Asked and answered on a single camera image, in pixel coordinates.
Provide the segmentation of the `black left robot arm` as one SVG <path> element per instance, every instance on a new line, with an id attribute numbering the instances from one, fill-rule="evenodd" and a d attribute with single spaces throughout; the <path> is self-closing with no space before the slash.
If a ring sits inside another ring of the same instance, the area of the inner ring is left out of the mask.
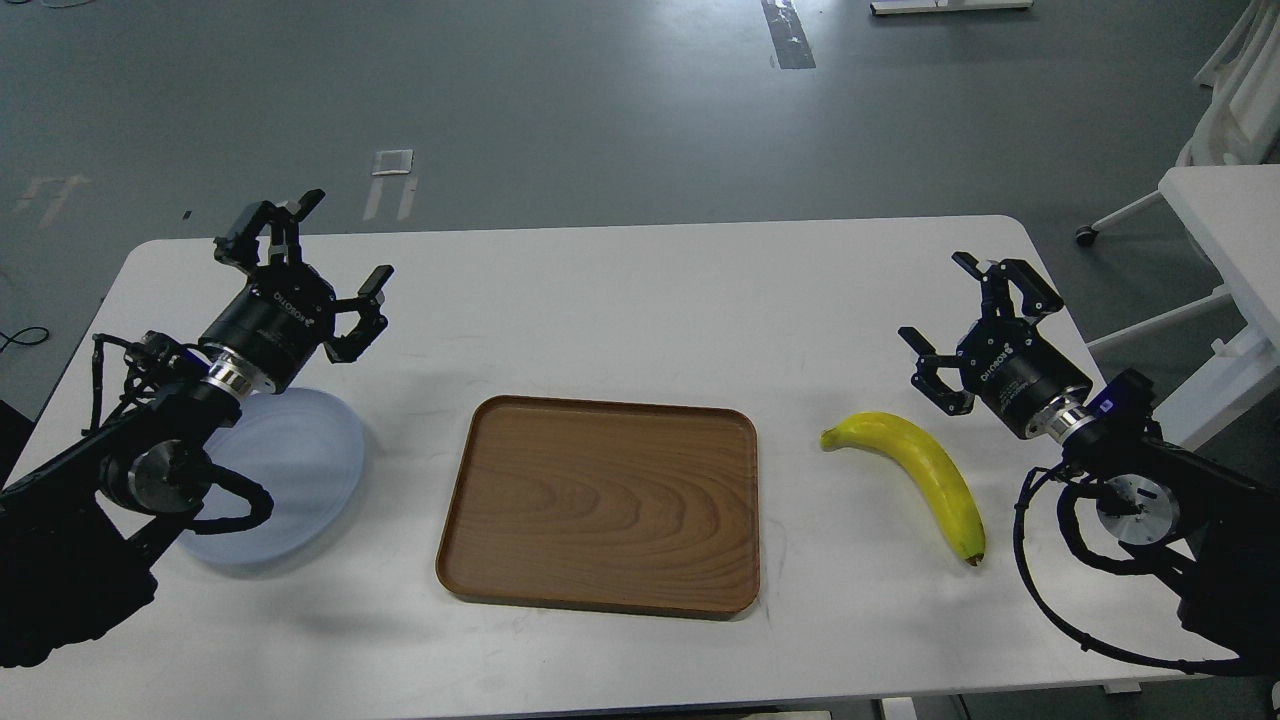
<path id="1" fill-rule="evenodd" d="M 214 258 L 244 287 L 193 343 L 93 334 L 88 427 L 3 487 L 4 667 L 37 666 L 151 603 L 154 565 L 182 533 L 237 533 L 271 516 L 270 493 L 215 464 L 206 442 L 251 395 L 285 391 L 317 350 L 352 363 L 388 324 L 392 266 L 339 299 L 303 260 L 300 227 L 324 196 L 248 205 L 215 238 Z"/>

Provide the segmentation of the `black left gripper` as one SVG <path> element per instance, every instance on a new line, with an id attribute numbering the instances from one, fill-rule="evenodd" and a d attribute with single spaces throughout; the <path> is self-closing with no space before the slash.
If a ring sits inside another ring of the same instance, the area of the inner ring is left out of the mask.
<path id="1" fill-rule="evenodd" d="M 292 384 L 321 343 L 330 363 L 355 363 L 389 325 L 381 307 L 392 265 L 375 266 L 349 299 L 337 299 L 329 282 L 311 266 L 300 266 L 300 224 L 325 196 L 324 190 L 310 190 L 297 201 L 250 204 L 228 233 L 214 240 L 214 259 L 250 278 L 198 337 L 198 346 L 233 352 L 260 372 L 274 395 Z M 357 322 L 335 334 L 335 318 L 344 313 L 355 313 Z"/>

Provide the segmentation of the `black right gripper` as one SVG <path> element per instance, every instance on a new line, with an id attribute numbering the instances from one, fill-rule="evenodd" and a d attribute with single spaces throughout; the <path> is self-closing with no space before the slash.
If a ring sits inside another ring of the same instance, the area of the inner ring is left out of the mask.
<path id="1" fill-rule="evenodd" d="M 975 396 L 1018 438 L 1042 432 L 1039 415 L 1053 401 L 1082 401 L 1093 382 L 1039 333 L 1038 323 L 1065 307 L 1057 291 L 1025 260 L 1005 259 L 979 268 L 969 252 L 952 260 L 980 286 L 980 315 L 960 341 L 960 354 L 940 354 L 915 327 L 899 337 L 916 354 L 911 386 L 948 416 L 972 413 Z M 963 387 L 942 380 L 941 369 L 960 370 Z"/>

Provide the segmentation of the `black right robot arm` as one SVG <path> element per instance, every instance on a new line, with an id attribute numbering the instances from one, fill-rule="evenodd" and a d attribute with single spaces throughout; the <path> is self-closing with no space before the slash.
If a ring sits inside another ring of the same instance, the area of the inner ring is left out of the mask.
<path id="1" fill-rule="evenodd" d="M 954 354 L 915 328 L 911 384 L 950 416 L 982 402 L 1018 438 L 1050 437 L 1053 468 L 1030 469 L 1018 495 L 1012 552 L 1041 612 L 1085 652 L 1147 667 L 1215 676 L 1277 671 L 1277 492 L 1169 443 L 1155 420 L 1148 378 L 1125 370 L 1098 395 L 1091 379 L 1038 332 L 1064 301 L 1021 259 L 980 265 L 952 259 L 980 286 L 980 315 Z M 1225 660 L 1153 659 L 1103 642 L 1056 614 L 1025 551 L 1030 502 L 1061 484 L 1056 507 L 1069 552 L 1114 577 L 1152 577 L 1179 600 L 1181 626 L 1231 651 Z"/>

